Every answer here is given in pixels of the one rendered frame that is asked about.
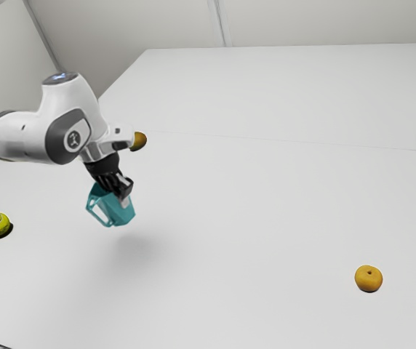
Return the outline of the yellow-brown round fruit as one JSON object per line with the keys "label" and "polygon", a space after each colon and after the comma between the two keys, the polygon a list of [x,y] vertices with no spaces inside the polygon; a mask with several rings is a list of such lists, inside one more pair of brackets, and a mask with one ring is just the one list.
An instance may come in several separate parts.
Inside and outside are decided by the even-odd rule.
{"label": "yellow-brown round fruit", "polygon": [[146,145],[147,141],[148,141],[147,136],[144,133],[135,132],[134,133],[134,142],[129,147],[129,150],[132,151],[132,152],[138,151]]}

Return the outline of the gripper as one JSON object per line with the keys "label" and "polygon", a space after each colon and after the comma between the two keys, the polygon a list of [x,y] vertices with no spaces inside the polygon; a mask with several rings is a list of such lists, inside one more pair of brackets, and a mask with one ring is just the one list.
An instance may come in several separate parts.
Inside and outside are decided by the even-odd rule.
{"label": "gripper", "polygon": [[112,153],[104,159],[95,162],[85,163],[85,168],[92,178],[103,190],[110,193],[118,193],[119,203],[123,209],[130,205],[130,194],[134,182],[125,177],[119,168],[119,155]]}

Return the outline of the orange fruit with stem dimple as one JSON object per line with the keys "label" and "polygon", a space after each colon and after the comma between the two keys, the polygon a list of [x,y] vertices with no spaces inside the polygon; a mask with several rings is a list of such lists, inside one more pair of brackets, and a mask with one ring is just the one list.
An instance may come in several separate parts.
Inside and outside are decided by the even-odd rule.
{"label": "orange fruit with stem dimple", "polygon": [[357,287],[363,292],[376,292],[383,284],[383,275],[379,269],[371,265],[362,265],[354,274]]}

